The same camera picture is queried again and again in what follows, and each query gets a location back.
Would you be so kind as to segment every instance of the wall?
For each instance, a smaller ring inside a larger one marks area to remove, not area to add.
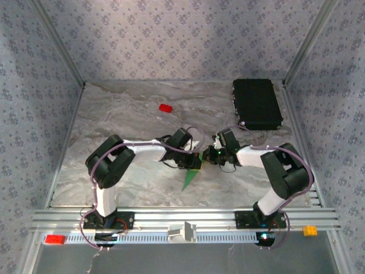
[[[86,81],[283,79],[323,0],[41,0]]]
[[[80,87],[26,1],[1,1],[0,11],[0,273],[13,273]]]
[[[340,1],[290,87],[319,184],[365,272],[365,3]]]

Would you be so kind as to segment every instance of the mounting plate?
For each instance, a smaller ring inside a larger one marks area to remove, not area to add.
[[[257,221],[257,213],[255,211],[235,211],[234,217],[236,220],[236,228],[237,229],[248,229],[248,228],[263,228],[263,229],[269,229],[271,227],[271,224],[274,221],[276,221],[280,229],[286,228],[286,222],[284,214],[277,213],[273,218],[267,219],[267,221],[259,223]],[[275,223],[272,224],[272,229],[278,228]]]
[[[98,218],[96,212],[92,212],[86,216],[86,219],[84,221],[84,229],[105,229],[103,226],[102,221]],[[135,221],[135,213],[134,212],[115,212],[115,220],[122,220],[127,225],[127,230],[133,229],[133,224]],[[124,223],[121,221],[115,221],[113,222],[110,227],[108,227],[108,230],[123,230],[124,229]]]

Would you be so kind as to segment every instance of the red block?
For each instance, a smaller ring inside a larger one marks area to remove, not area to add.
[[[172,111],[172,106],[169,106],[168,104],[161,104],[159,107],[160,111],[164,111],[164,112],[168,112],[171,113]]]
[[[64,244],[66,236],[64,235],[47,235],[44,243],[46,244]]]

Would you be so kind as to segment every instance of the black box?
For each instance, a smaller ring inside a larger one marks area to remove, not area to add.
[[[232,97],[239,125],[249,130],[277,130],[281,127],[283,117],[270,80],[234,80]]]

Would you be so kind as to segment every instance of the green triangle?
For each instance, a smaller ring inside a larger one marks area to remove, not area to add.
[[[202,161],[202,164],[204,163],[203,159],[202,159],[202,154],[199,154],[199,158]],[[184,189],[186,189],[186,187],[190,184],[190,182],[193,180],[193,178],[195,177],[195,175],[197,175],[197,173],[199,172],[199,170],[188,170],[186,172],[185,175],[185,183],[182,187],[182,191]]]

